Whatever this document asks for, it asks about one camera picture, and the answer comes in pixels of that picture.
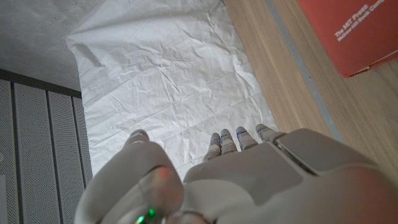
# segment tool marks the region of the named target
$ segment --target wooden plank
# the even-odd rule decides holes
[[[278,127],[327,133],[264,0],[225,3]],[[345,143],[398,180],[398,61],[341,78],[296,1],[273,3]]]
[[[225,3],[279,130],[309,128],[331,136],[263,0]]]
[[[344,141],[398,180],[398,61],[339,76],[296,1],[272,0]]]

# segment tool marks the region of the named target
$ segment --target green led light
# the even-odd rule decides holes
[[[144,221],[144,217],[139,217],[135,224],[140,224]]]
[[[148,214],[147,214],[147,217],[148,217],[148,218],[154,218],[155,216],[156,216],[155,209],[150,208],[150,209],[149,209],[149,212],[148,212]]]

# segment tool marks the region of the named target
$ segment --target white paper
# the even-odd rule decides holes
[[[256,138],[258,123],[276,129],[221,1],[107,0],[66,41],[94,174],[135,129],[165,149],[181,177],[201,162],[213,132],[234,136],[243,126]]]

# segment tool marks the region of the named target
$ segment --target grey wall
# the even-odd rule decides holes
[[[0,113],[0,222],[72,224],[92,178],[81,99],[0,80]]]
[[[80,91],[64,37],[101,1],[0,1],[0,68]]]

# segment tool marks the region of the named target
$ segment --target metal grate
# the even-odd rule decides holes
[[[65,224],[72,224],[84,191],[72,99],[49,92],[49,105],[62,217]]]
[[[81,99],[73,97],[73,104],[75,105],[75,119],[77,134],[79,137],[79,146],[81,152],[81,160],[83,162],[83,173],[86,185],[93,178],[93,173],[91,171],[91,160],[90,153],[88,151],[88,140],[87,140],[87,130],[85,121],[85,112],[83,109],[83,103]]]
[[[24,223],[60,223],[45,91],[14,89]]]
[[[7,220],[19,223],[11,84],[0,80],[0,175],[6,176]]]

